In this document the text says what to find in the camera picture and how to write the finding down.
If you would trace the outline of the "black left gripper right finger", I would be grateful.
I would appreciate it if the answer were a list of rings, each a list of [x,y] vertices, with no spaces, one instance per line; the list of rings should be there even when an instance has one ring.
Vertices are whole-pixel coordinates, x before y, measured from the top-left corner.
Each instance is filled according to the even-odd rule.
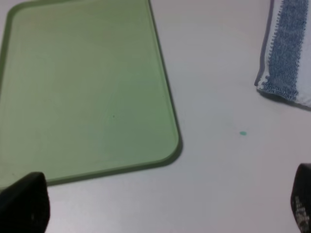
[[[291,209],[301,233],[311,232],[311,165],[300,164],[297,168],[292,193]]]

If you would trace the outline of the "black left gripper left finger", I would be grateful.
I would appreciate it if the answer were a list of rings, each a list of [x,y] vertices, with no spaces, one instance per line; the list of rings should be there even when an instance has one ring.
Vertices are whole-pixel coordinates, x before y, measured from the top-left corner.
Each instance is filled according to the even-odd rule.
[[[44,233],[50,220],[47,182],[31,172],[0,192],[2,233]]]

